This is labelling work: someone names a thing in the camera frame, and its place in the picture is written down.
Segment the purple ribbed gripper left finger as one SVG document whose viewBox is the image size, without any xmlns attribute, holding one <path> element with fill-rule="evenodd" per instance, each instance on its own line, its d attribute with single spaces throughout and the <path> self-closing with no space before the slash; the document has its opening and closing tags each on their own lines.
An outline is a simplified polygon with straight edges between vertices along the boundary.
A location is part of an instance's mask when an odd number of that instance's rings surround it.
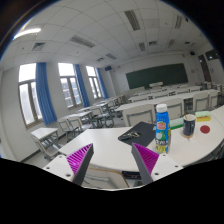
<svg viewBox="0 0 224 224">
<path fill-rule="evenodd" d="M 93 154 L 94 154 L 93 144 L 88 144 L 66 157 L 74 173 L 73 182 L 76 185 L 78 186 L 82 185 Z"/>
</svg>

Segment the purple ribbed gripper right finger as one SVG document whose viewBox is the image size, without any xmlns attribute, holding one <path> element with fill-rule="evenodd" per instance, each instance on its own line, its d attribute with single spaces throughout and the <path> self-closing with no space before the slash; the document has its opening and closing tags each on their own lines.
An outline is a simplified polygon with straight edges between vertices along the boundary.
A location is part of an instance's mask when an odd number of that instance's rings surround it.
<svg viewBox="0 0 224 224">
<path fill-rule="evenodd" d="M 137 143 L 132 144 L 131 153 L 136 161 L 142 182 L 147 185 L 153 182 L 151 177 L 152 170 L 159 158 L 159 155 Z"/>
</svg>

